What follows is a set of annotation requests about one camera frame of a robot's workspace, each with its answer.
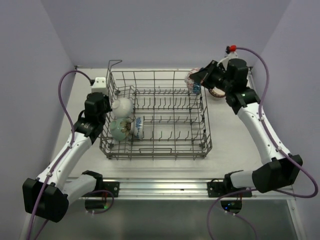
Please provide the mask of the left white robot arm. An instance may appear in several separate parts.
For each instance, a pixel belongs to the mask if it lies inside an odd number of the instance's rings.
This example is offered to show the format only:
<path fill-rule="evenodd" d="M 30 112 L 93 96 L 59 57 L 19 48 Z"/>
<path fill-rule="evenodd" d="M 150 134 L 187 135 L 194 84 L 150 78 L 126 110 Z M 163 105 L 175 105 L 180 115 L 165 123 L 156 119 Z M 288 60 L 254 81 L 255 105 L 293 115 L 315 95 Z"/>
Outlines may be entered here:
<path fill-rule="evenodd" d="M 27 178 L 23 183 L 27 213 L 57 223 L 64 217 L 69 205 L 80 197 L 87 194 L 96 197 L 103 193 L 103 176 L 97 172 L 86 170 L 72 182 L 67 182 L 67 178 L 102 133 L 109 112 L 108 96 L 101 92 L 87 95 L 84 110 L 80 112 L 58 156 L 37 178 Z"/>

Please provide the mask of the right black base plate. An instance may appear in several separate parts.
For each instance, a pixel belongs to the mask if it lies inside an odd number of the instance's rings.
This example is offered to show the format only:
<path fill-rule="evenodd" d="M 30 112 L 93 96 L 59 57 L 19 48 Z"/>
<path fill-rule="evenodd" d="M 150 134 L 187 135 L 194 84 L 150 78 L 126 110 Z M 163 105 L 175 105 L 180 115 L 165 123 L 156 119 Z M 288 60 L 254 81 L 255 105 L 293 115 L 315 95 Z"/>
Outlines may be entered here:
<path fill-rule="evenodd" d="M 227 173 L 224 178 L 213 178 L 206 183 L 209 198 L 222 197 L 229 193 L 246 190 L 246 188 L 235 188 L 232 185 L 230 174 Z"/>

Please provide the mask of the brown floral ceramic bowl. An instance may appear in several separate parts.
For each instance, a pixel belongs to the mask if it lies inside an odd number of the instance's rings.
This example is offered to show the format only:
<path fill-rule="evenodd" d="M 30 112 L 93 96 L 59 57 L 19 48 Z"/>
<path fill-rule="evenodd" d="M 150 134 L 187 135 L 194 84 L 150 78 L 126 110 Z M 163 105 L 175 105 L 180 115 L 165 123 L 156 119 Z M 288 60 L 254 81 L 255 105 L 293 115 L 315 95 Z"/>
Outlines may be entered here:
<path fill-rule="evenodd" d="M 121 132 L 124 133 L 126 137 L 128 137 L 131 134 L 132 120 L 130 118 L 124 118 L 121 120 L 120 126 Z"/>

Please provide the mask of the pale green ceramic bowl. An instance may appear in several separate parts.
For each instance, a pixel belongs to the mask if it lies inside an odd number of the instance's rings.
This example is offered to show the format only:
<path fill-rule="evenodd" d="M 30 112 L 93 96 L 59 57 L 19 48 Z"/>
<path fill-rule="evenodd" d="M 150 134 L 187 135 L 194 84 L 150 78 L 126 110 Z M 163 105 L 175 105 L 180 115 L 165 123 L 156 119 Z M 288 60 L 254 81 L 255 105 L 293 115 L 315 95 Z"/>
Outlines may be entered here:
<path fill-rule="evenodd" d="M 118 118 L 112 120 L 109 124 L 109 131 L 111 136 L 118 142 L 126 138 L 126 119 Z"/>

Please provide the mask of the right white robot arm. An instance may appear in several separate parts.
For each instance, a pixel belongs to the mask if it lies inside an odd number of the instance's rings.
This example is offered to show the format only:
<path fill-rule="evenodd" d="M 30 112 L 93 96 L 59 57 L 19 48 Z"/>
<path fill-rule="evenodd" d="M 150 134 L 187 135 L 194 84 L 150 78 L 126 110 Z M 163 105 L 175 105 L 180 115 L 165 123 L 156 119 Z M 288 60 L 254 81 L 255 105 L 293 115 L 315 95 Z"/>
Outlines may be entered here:
<path fill-rule="evenodd" d="M 227 67 L 213 60 L 205 68 L 189 75 L 196 85 L 218 88 L 225 93 L 227 104 L 243 122 L 258 149 L 262 162 L 260 168 L 234 171 L 224 176 L 222 189 L 231 197 L 244 188 L 266 193 L 292 185 L 300 172 L 296 165 L 303 163 L 298 154 L 291 154 L 281 143 L 272 128 L 268 132 L 264 129 L 270 123 L 259 109 L 261 101 L 257 93 L 247 86 L 248 71 L 246 61 L 233 58 Z"/>

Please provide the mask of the aluminium mounting rail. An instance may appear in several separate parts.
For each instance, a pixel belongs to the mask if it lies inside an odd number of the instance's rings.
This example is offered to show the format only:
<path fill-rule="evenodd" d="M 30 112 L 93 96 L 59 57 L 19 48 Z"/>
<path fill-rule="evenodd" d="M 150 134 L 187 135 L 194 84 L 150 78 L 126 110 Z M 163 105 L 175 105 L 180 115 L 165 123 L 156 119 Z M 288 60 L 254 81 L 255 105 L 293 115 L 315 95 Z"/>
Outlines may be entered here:
<path fill-rule="evenodd" d="M 118 182 L 118 200 L 213 200 L 207 183 L 210 179 L 192 178 L 104 178 Z"/>

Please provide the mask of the white bowl dark stripes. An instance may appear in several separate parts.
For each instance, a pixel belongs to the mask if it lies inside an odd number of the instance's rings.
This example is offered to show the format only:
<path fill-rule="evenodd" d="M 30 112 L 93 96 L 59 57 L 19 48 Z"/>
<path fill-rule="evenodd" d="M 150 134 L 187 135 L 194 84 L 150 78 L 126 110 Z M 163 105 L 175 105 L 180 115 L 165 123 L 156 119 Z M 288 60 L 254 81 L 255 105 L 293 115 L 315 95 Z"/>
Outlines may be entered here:
<path fill-rule="evenodd" d="M 218 100 L 223 99 L 226 96 L 224 91 L 216 87 L 209 89 L 208 92 L 211 96 L 213 96 L 215 99 L 218 99 Z"/>

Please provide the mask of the blue floral white bowl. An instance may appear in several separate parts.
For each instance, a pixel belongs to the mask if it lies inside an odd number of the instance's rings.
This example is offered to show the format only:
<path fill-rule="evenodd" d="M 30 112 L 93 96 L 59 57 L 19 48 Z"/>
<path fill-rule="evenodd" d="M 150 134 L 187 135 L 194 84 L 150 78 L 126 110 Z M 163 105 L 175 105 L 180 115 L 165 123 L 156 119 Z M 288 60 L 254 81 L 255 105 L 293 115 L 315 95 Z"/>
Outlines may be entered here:
<path fill-rule="evenodd" d="M 130 124 L 130 133 L 139 140 L 142 140 L 143 138 L 143 129 L 144 119 L 140 116 Z"/>

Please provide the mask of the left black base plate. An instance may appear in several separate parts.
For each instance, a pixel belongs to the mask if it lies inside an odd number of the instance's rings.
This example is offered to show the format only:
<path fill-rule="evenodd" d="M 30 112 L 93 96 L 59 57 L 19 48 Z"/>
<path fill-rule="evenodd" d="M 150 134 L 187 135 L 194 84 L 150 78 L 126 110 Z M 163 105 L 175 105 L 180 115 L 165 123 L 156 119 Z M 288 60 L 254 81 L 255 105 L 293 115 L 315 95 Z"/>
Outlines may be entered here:
<path fill-rule="evenodd" d="M 120 182 L 103 181 L 102 183 L 99 184 L 98 187 L 94 189 L 94 191 L 100 191 L 100 190 L 107 190 L 111 192 L 115 198 L 117 198 L 119 196 L 119 191 L 120 191 Z M 97 193 L 93 193 L 92 196 L 106 198 L 107 196 L 109 196 L 109 194 L 97 192 Z"/>

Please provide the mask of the white ribbed ceramic bowl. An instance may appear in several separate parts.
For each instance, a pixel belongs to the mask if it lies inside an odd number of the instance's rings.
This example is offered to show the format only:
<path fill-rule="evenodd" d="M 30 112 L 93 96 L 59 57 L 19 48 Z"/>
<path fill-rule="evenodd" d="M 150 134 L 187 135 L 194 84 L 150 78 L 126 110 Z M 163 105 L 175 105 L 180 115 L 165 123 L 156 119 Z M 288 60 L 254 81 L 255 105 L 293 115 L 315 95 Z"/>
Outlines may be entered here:
<path fill-rule="evenodd" d="M 112 103 L 111 109 L 116 118 L 128 118 L 133 114 L 134 104 L 130 99 L 122 97 Z"/>

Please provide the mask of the red diamond pattern bowl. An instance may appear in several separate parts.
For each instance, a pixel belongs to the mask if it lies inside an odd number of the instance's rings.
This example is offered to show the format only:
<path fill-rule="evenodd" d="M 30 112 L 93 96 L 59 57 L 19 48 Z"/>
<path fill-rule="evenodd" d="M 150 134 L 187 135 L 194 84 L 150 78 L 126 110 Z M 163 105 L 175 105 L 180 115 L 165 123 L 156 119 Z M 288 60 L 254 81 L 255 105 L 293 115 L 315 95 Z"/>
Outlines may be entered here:
<path fill-rule="evenodd" d="M 197 73 L 200 69 L 199 67 L 193 68 L 184 78 L 186 87 L 191 94 L 199 95 L 201 93 L 201 85 L 190 78 L 190 75 Z"/>

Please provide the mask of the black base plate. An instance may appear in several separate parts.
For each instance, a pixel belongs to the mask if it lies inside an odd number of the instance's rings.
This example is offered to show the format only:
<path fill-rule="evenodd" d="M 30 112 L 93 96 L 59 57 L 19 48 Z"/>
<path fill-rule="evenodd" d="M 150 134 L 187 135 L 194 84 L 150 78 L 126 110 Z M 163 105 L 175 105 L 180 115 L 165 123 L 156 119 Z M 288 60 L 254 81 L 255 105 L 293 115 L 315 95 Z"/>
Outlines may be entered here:
<path fill-rule="evenodd" d="M 119 196 L 119 191 L 120 191 L 120 182 L 103 181 L 102 183 L 99 184 L 98 187 L 94 189 L 94 191 L 100 191 L 100 190 L 107 190 L 111 192 L 115 198 L 117 198 Z M 109 196 L 109 194 L 97 192 L 97 193 L 93 193 L 92 196 L 106 198 L 107 196 Z"/>
<path fill-rule="evenodd" d="M 229 193 L 246 190 L 246 188 L 235 188 L 232 185 L 230 174 L 227 173 L 224 178 L 213 178 L 206 183 L 209 198 L 222 197 Z"/>

